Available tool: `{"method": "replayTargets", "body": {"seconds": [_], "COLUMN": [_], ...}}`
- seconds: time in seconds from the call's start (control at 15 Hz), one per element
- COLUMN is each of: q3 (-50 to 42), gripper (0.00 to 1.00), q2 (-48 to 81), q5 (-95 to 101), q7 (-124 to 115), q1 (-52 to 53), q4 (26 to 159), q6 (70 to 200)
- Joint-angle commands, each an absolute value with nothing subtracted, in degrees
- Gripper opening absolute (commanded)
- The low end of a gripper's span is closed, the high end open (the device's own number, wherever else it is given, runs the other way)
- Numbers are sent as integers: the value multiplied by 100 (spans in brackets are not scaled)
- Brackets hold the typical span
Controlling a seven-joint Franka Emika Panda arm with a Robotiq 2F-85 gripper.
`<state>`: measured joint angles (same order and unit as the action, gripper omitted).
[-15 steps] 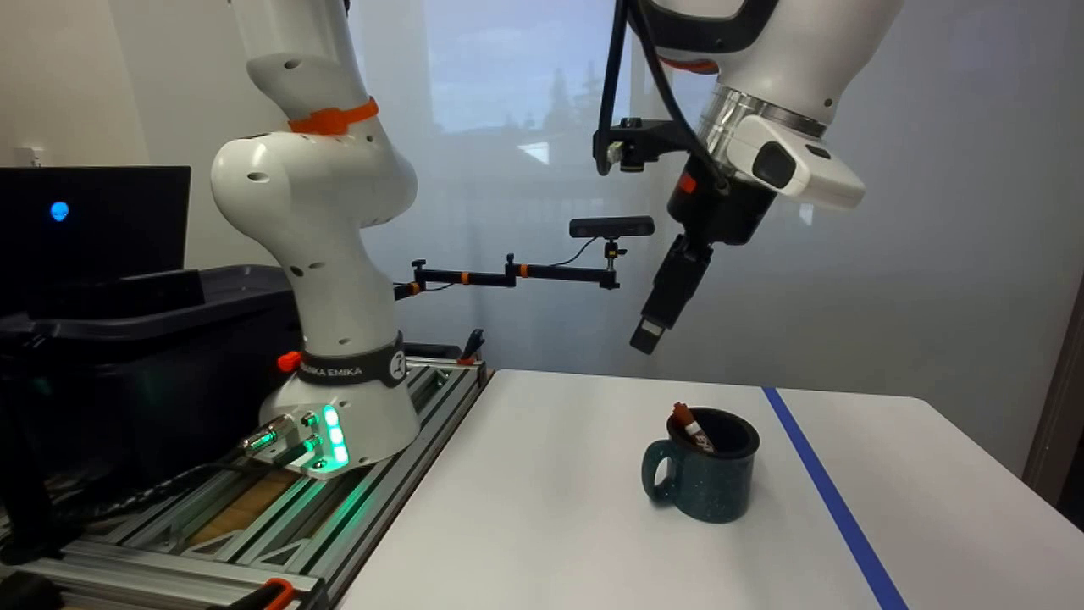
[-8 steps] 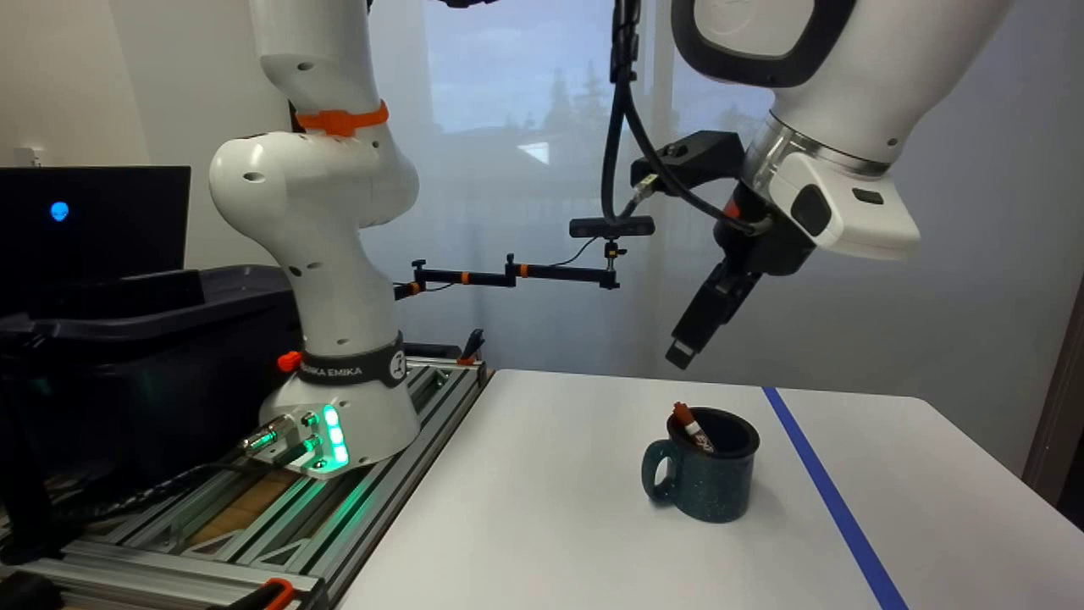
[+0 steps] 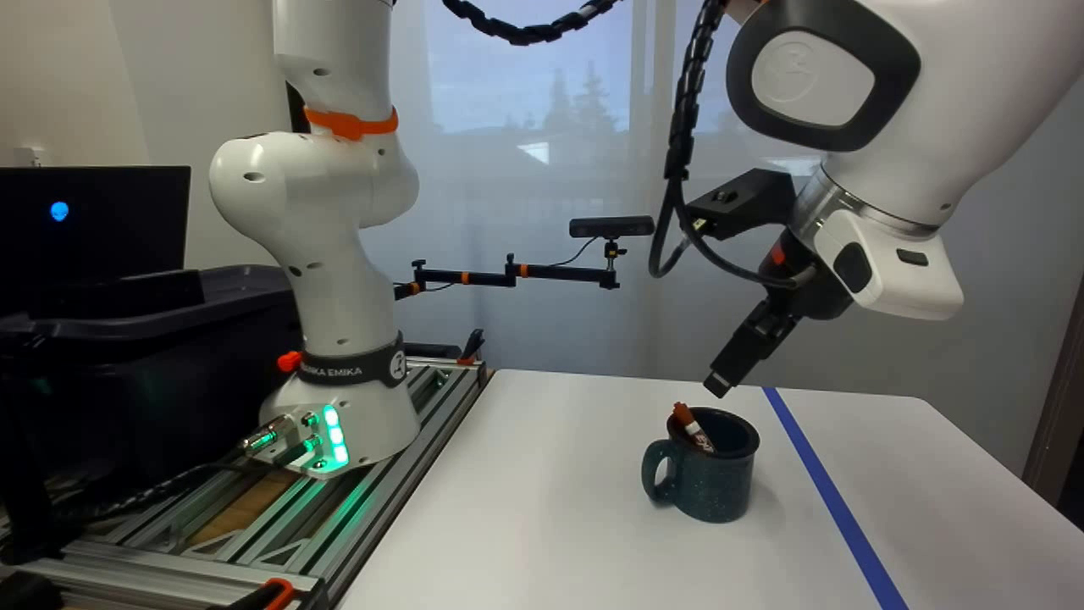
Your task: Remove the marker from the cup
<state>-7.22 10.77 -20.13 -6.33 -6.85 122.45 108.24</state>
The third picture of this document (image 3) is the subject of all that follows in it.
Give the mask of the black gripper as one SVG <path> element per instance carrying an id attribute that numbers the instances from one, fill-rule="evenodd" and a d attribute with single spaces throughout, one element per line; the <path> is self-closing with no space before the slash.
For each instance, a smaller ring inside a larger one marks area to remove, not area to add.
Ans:
<path id="1" fill-rule="evenodd" d="M 770 360 L 804 317 L 837 317 L 852 295 L 828 263 L 797 237 L 797 186 L 788 174 L 748 169 L 737 176 L 737 213 L 760 222 L 780 222 L 784 232 L 760 263 L 766 299 L 746 314 L 732 335 L 732 366 L 711 366 L 706 389 L 724 396 L 737 375 Z"/>

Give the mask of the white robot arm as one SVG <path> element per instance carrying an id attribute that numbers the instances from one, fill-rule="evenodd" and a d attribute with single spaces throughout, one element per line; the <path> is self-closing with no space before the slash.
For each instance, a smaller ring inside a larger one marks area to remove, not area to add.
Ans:
<path id="1" fill-rule="evenodd" d="M 253 459 L 338 479 L 401 453 L 421 415 L 392 323 L 396 288 L 359 232 L 409 209 L 418 169 L 391 101 L 396 0 L 271 0 L 276 62 L 303 93 L 303 133 L 214 151 L 221 215 L 288 273 L 303 348 L 243 439 Z M 804 191 L 748 174 L 683 195 L 715 31 L 736 19 L 724 91 L 754 133 L 819 151 Z M 852 305 L 947 317 L 961 283 L 938 228 L 1005 162 L 1084 63 L 1084 0 L 700 0 L 673 88 L 658 228 L 707 253 L 771 222 L 748 279 L 766 299 L 707 374 L 730 392 L 804 317 Z"/>

